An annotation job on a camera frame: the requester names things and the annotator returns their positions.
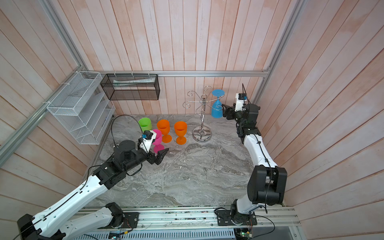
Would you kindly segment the pink plastic wine glass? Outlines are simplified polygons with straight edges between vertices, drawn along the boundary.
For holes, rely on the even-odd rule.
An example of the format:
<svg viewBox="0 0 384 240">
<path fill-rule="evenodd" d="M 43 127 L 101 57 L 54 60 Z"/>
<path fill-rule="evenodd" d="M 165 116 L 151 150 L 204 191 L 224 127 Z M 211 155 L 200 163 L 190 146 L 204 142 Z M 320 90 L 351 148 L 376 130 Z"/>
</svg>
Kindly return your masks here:
<svg viewBox="0 0 384 240">
<path fill-rule="evenodd" d="M 162 145 L 163 134 L 161 133 L 160 130 L 157 130 L 157 129 L 154 129 L 153 132 L 156 133 L 156 138 L 155 138 L 155 141 L 153 142 L 153 145 L 155 146 L 154 152 L 155 154 L 157 154 L 158 151 L 165 149 L 165 147 Z"/>
</svg>

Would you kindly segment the blue plastic wine glass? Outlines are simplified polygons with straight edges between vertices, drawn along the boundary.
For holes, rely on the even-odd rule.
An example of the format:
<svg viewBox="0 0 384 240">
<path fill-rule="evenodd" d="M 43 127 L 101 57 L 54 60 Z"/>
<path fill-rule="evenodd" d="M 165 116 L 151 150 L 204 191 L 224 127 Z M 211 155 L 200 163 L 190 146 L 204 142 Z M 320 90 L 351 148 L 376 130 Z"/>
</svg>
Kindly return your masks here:
<svg viewBox="0 0 384 240">
<path fill-rule="evenodd" d="M 219 119 L 223 117 L 223 107 L 221 103 L 221 97 L 225 95 L 223 90 L 213 90 L 212 95 L 214 97 L 211 115 L 213 118 Z"/>
</svg>

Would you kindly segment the orange wine glass front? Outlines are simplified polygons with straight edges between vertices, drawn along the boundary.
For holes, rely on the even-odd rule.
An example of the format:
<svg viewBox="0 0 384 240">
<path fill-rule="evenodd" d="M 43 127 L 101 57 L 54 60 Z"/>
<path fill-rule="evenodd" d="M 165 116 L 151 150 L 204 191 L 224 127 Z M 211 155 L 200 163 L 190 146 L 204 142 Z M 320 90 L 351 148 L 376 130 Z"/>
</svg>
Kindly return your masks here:
<svg viewBox="0 0 384 240">
<path fill-rule="evenodd" d="M 172 136 L 169 135 L 169 132 L 170 132 L 170 122 L 168 120 L 160 120 L 160 121 L 158 121 L 157 128 L 163 134 L 163 137 L 162 137 L 163 143 L 167 144 L 167 143 L 172 141 Z"/>
</svg>

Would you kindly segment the orange wine glass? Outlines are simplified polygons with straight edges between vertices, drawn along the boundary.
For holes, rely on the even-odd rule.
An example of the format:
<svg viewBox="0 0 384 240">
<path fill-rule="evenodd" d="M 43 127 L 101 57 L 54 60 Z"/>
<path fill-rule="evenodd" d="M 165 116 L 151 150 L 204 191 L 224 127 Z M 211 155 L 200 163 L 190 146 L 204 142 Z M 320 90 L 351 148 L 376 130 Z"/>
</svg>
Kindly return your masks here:
<svg viewBox="0 0 384 240">
<path fill-rule="evenodd" d="M 175 133 L 178 136 L 176 139 L 177 144 L 184 145 L 187 142 L 187 139 L 185 137 L 187 133 L 187 123 L 179 121 L 176 122 L 174 125 Z"/>
<path fill-rule="evenodd" d="M 157 128 L 163 134 L 163 137 L 162 137 L 163 143 L 167 144 L 167 143 L 172 141 L 172 136 L 169 135 L 169 132 L 170 132 L 170 122 L 168 120 L 160 120 L 160 121 L 158 121 Z"/>
</svg>

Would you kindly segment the green plastic wine glass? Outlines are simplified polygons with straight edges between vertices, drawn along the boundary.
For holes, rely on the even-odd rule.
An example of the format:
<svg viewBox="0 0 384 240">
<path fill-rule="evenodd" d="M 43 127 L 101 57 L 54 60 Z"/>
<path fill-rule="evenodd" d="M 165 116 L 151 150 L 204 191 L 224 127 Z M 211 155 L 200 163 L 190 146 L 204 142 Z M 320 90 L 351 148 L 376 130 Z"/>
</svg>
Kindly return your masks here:
<svg viewBox="0 0 384 240">
<path fill-rule="evenodd" d="M 153 129 L 152 128 L 152 122 L 151 122 L 150 118 L 141 118 L 141 119 L 139 119 L 138 122 L 139 122 L 139 125 L 141 127 L 142 132 L 151 131 Z"/>
</svg>

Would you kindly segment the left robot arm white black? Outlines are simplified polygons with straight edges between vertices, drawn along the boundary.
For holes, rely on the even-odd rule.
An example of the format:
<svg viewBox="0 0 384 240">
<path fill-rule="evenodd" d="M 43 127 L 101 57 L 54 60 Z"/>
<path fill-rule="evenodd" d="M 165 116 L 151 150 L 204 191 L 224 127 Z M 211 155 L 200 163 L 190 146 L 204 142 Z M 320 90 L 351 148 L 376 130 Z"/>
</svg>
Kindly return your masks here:
<svg viewBox="0 0 384 240">
<path fill-rule="evenodd" d="M 18 221 L 19 237 L 22 240 L 73 240 L 98 228 L 121 228 L 125 214 L 115 202 L 100 210 L 72 220 L 72 216 L 90 201 L 113 188 L 123 180 L 128 171 L 143 162 L 159 165 L 169 149 L 151 152 L 152 142 L 136 144 L 125 140 L 114 147 L 113 154 L 75 190 L 61 200 L 35 214 L 26 214 Z"/>
</svg>

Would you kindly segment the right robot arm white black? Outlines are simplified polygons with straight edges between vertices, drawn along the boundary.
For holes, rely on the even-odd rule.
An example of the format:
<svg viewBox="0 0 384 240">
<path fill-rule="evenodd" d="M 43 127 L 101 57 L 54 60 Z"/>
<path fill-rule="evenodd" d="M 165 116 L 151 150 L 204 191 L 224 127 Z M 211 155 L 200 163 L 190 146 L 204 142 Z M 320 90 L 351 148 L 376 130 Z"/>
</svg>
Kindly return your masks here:
<svg viewBox="0 0 384 240">
<path fill-rule="evenodd" d="M 235 120 L 238 137 L 248 150 L 254 165 L 247 185 L 247 193 L 231 205 L 231 220 L 242 224 L 251 218 L 252 212 L 260 205 L 282 204 L 285 195 L 288 173 L 279 167 L 268 153 L 257 124 L 260 107 L 255 104 L 242 104 L 241 108 L 223 105 L 223 116 Z"/>
</svg>

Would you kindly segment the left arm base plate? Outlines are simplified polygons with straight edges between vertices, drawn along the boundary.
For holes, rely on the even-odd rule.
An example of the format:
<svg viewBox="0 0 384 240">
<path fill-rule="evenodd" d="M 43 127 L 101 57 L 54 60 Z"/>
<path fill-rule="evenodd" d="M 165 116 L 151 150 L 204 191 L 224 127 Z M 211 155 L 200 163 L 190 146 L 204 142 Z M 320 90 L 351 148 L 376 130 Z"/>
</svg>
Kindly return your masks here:
<svg viewBox="0 0 384 240">
<path fill-rule="evenodd" d="M 128 212 L 123 214 L 117 214 L 113 216 L 112 221 L 108 225 L 110 228 L 128 228 L 134 229 L 138 225 L 139 220 L 139 212 Z"/>
</svg>

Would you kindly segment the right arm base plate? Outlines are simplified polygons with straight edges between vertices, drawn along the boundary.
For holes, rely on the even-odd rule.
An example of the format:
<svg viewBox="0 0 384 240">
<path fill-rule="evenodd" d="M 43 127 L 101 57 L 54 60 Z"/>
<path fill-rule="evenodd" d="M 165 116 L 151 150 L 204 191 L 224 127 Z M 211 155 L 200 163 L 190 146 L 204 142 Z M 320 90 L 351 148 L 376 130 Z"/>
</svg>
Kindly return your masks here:
<svg viewBox="0 0 384 240">
<path fill-rule="evenodd" d="M 239 214 L 236 211 L 227 210 L 225 208 L 217 208 L 214 210 L 217 217 L 218 226 L 257 226 L 258 222 L 255 215 Z"/>
</svg>

